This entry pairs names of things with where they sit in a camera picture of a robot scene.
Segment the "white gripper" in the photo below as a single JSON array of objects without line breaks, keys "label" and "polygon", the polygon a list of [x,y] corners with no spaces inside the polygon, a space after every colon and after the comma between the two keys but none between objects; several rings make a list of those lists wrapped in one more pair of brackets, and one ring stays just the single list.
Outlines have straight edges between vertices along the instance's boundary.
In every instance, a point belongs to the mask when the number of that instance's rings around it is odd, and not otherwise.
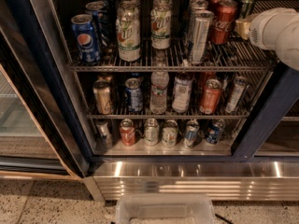
[{"label": "white gripper", "polygon": [[293,8],[276,7],[256,16],[235,21],[235,30],[244,40],[261,49],[274,49],[278,34],[296,16]]}]

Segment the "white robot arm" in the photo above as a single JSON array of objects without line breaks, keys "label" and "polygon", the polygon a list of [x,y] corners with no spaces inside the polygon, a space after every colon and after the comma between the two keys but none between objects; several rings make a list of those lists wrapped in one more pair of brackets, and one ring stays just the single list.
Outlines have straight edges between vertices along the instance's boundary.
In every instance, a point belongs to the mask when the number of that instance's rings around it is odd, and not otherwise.
[{"label": "white robot arm", "polygon": [[235,21],[236,32],[260,49],[273,50],[290,68],[299,71],[299,12],[276,7]]}]

